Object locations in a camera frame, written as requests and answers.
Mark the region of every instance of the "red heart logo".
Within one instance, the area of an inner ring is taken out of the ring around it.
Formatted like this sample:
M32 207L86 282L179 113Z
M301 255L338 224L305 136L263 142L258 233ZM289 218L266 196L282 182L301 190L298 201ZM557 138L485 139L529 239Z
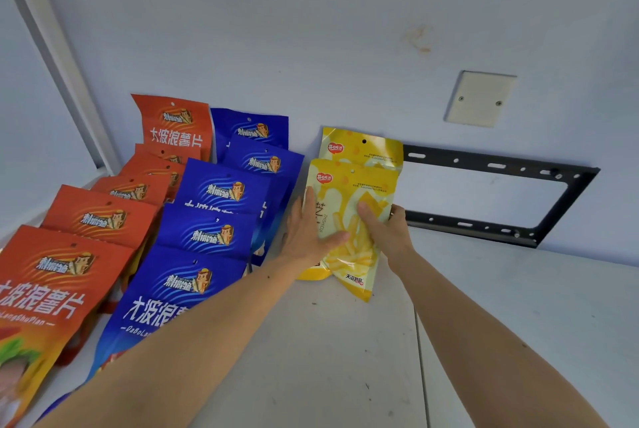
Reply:
M333 176L331 174L326 174L326 173L318 173L315 177L317 181L321 184L326 184L333 180Z
M331 154L339 154L340 152L344 152L344 144L336 144L335 142L331 142L328 145L328 152Z

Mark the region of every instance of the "person's left hand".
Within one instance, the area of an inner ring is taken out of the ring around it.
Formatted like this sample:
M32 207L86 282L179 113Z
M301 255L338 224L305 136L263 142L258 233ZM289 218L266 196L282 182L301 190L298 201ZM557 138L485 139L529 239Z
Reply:
M337 231L326 238L318 236L315 191L312 187L306 189L304 207L301 196L293 203L291 214L286 220L286 229L280 256L299 263L303 269L319 263L333 248L346 243L349 236L347 231Z

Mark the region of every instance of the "forearm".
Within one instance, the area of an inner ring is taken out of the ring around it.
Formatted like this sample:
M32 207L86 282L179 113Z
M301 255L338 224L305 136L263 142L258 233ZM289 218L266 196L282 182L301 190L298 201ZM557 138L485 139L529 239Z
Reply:
M393 259L477 427L605 427L550 364L414 252Z
M300 268L278 258L148 336L38 428L187 426Z

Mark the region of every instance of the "yellow snack bag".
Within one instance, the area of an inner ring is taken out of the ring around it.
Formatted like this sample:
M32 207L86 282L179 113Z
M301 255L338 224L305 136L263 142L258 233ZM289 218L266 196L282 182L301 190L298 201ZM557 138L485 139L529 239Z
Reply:
M404 165L404 145L400 141L334 127L324 127L319 151L320 159L362 166L401 172Z
M308 268L300 280L322 280L335 275L351 293L368 302L379 258L379 248L357 214L365 201L381 220L388 220L399 172L382 167L327 159L311 161L307 186L315 191L315 216L320 238L335 231L350 233L348 242L332 250L318 265Z

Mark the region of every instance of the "person's right arm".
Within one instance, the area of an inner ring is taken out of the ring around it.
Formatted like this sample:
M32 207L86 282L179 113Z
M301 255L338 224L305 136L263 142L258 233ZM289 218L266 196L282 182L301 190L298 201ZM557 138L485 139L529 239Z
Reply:
M393 206L387 223L364 203L358 213L477 427L607 427L559 372L415 252L403 208Z

